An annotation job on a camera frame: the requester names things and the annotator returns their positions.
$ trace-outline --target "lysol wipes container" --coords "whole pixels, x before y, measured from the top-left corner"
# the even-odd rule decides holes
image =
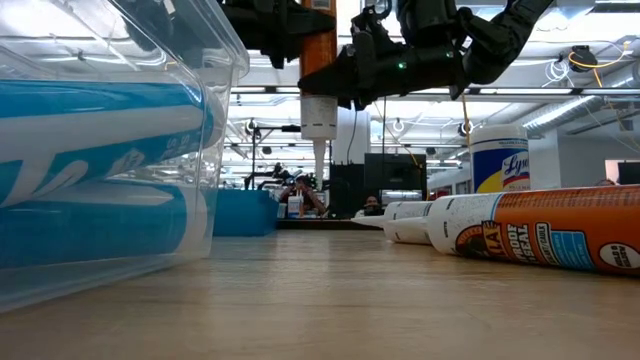
[[[448,196],[427,217],[441,253],[640,275],[640,186]]]
[[[476,193],[530,190],[529,141],[519,125],[488,125],[471,133]]]

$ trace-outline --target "table surface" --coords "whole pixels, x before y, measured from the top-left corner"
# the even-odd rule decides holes
[[[640,280],[380,232],[220,239],[202,260],[0,315],[7,359],[637,359]]]

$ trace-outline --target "black robotic arm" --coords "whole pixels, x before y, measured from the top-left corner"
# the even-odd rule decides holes
[[[352,19],[352,39],[329,66],[300,79],[307,93],[364,109],[379,97],[448,86],[456,99],[471,83],[494,82],[518,57],[553,0],[509,0],[491,21],[455,0],[399,0],[406,43],[393,42],[373,6]],[[473,41],[463,49],[467,37]]]

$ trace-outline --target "laboratory room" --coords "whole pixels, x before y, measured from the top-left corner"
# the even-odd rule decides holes
[[[0,0],[0,354],[637,359],[640,0]]]

